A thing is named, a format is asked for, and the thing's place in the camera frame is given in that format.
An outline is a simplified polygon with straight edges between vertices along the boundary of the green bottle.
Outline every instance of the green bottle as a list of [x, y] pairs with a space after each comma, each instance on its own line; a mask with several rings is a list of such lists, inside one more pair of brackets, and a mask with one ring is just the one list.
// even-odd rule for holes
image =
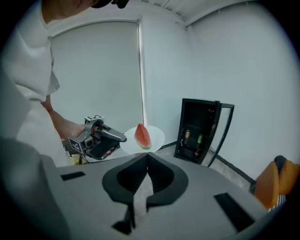
[[199, 135], [197, 143], [199, 143], [199, 144], [202, 143], [202, 139], [203, 139], [202, 135]]

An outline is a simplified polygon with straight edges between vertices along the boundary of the white plate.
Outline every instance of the white plate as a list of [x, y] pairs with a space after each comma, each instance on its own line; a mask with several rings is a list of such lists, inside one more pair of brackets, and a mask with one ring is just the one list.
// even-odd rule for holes
[[137, 127], [134, 127], [128, 130], [124, 135], [127, 138], [126, 142], [120, 142], [120, 147], [123, 149], [124, 152], [128, 154], [135, 154], [141, 152], [156, 152], [158, 151], [165, 142], [165, 135], [162, 130], [154, 126], [145, 126], [147, 129], [150, 140], [151, 140], [151, 148], [150, 149], [143, 149], [137, 144], [135, 140], [135, 131]]

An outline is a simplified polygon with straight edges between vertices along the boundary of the black baseboard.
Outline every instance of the black baseboard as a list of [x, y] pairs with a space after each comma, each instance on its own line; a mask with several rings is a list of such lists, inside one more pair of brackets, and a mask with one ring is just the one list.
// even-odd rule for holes
[[171, 147], [171, 146], [173, 146], [173, 145], [176, 145], [176, 143], [177, 143], [177, 142], [172, 142], [172, 143], [166, 144], [166, 145], [162, 146], [159, 150], [162, 150], [162, 149], [164, 149], [164, 148], [168, 148], [168, 147]]
[[237, 168], [236, 166], [234, 166], [233, 164], [231, 164], [230, 162], [226, 161], [224, 158], [222, 158], [221, 156], [217, 155], [216, 159], [218, 159], [220, 162], [224, 163], [226, 166], [228, 166], [230, 169], [232, 169], [233, 171], [235, 171], [239, 176], [241, 176], [242, 178], [246, 179], [248, 182], [250, 182], [250, 185], [254, 185], [256, 183], [256, 181], [254, 179], [252, 179], [251, 177], [249, 177], [247, 174], [245, 174], [241, 169]]

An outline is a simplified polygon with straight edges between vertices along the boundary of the orange cushion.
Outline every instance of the orange cushion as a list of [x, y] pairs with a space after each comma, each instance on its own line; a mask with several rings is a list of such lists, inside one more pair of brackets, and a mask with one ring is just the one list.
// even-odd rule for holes
[[300, 174], [300, 165], [286, 160], [279, 174], [279, 194], [289, 195]]
[[271, 162], [257, 178], [254, 196], [269, 209], [276, 205], [279, 193], [278, 169], [275, 162]]

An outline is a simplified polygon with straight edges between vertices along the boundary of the glass door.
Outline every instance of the glass door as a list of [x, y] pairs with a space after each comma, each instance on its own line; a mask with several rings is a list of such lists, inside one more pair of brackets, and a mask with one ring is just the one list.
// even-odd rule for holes
[[234, 105], [232, 104], [221, 104], [221, 114], [219, 118], [219, 123], [217, 125], [216, 133], [212, 143], [210, 145], [210, 149], [205, 158], [210, 158], [210, 160], [205, 160], [208, 162], [208, 167], [211, 166], [216, 156], [218, 155], [223, 142], [228, 133], [231, 120], [233, 118]]

